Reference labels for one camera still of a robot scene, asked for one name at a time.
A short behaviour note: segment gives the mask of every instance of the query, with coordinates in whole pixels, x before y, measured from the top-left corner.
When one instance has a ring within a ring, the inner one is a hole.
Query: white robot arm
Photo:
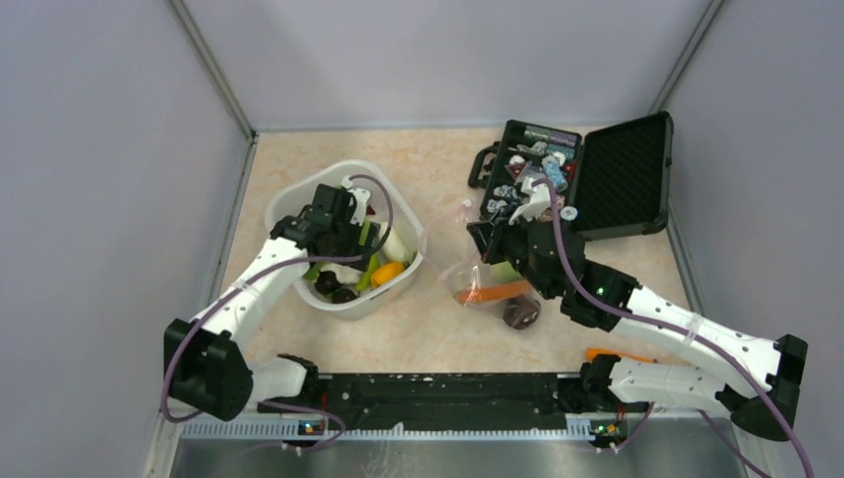
[[[220,299],[188,322],[173,321],[164,333],[167,394],[224,420],[248,402],[299,394],[306,378],[301,364],[275,358],[249,369],[241,351],[309,262],[331,260],[365,270],[379,237],[377,224],[364,227],[369,197],[349,178],[340,187],[319,185],[312,204],[276,224]]]
[[[784,430],[742,372],[746,371],[791,424],[808,349],[806,342],[794,336],[776,341],[756,338],[672,304],[635,278],[586,259],[583,239],[568,228],[560,230],[565,245],[562,252],[570,267],[565,271],[553,224],[558,220],[542,217],[552,196],[546,182],[541,177],[527,178],[522,185],[527,198],[521,205],[467,227],[485,261],[507,261],[544,298],[562,297],[560,311],[583,326],[645,341],[692,364],[654,364],[598,356],[580,371],[587,401],[608,411],[619,403],[648,401],[728,413],[734,423],[750,433],[772,440],[786,439]],[[576,217],[576,211],[563,209],[560,216],[570,219]],[[578,279],[576,286],[569,274]],[[583,292],[592,300],[587,300]],[[628,316],[649,318],[663,325]],[[721,349],[730,360],[700,340]]]

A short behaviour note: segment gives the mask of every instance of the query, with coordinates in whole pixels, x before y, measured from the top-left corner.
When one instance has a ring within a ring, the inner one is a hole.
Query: gray wall
[[[643,115],[708,0],[188,0],[256,128]]]
[[[669,104],[672,194],[707,312],[809,341],[796,428],[818,476],[844,469],[842,19],[838,0],[732,2]]]
[[[0,2],[0,476],[137,476],[245,142],[165,2]]]

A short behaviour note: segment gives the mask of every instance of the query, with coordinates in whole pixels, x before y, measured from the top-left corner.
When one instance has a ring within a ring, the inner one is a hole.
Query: dark purple vegetable
[[[351,302],[357,299],[357,294],[354,293],[351,289],[342,288],[334,293],[331,296],[331,303],[332,304],[345,304],[346,302]]]
[[[528,296],[513,297],[507,301],[502,319],[508,327],[520,331],[536,322],[539,311],[541,311],[541,305],[538,300]]]
[[[320,272],[319,277],[314,282],[314,289],[320,294],[327,296],[342,287],[342,284],[337,280],[337,275],[332,271]]]

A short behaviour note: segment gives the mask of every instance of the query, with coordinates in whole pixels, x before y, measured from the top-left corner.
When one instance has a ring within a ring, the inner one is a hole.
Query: orange carrot
[[[630,354],[623,354],[621,352],[609,351],[607,349],[595,349],[595,348],[592,348],[592,347],[586,349],[586,361],[593,361],[593,360],[595,360],[595,356],[604,356],[604,355],[627,357],[628,359],[634,359],[634,360],[638,360],[638,361],[647,361],[647,362],[653,361],[652,358],[643,358],[643,357],[638,357],[638,356],[631,356]]]
[[[527,294],[533,290],[533,287],[528,281],[511,282],[509,284],[502,284],[501,286],[484,287],[481,289],[472,289],[468,291],[460,291],[455,294],[455,299],[460,304],[478,304],[481,302],[500,301],[502,299],[511,299],[522,294]]]

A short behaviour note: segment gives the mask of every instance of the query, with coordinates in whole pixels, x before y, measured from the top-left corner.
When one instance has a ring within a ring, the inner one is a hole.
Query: speckled table surface
[[[475,154],[501,133],[500,128],[455,128],[261,134],[224,285],[255,258],[267,236],[265,209],[286,186],[340,160],[366,159],[387,174],[426,224],[462,199],[480,197],[466,178]],[[686,307],[664,232],[593,242],[586,254]],[[558,300],[543,303],[530,328],[514,331],[488,313],[459,306],[436,277],[423,265],[410,290],[357,322],[311,308],[290,288],[253,336],[247,359],[287,353],[333,372],[570,371],[579,369],[587,347],[601,347],[672,361],[644,343],[571,322],[559,312]]]

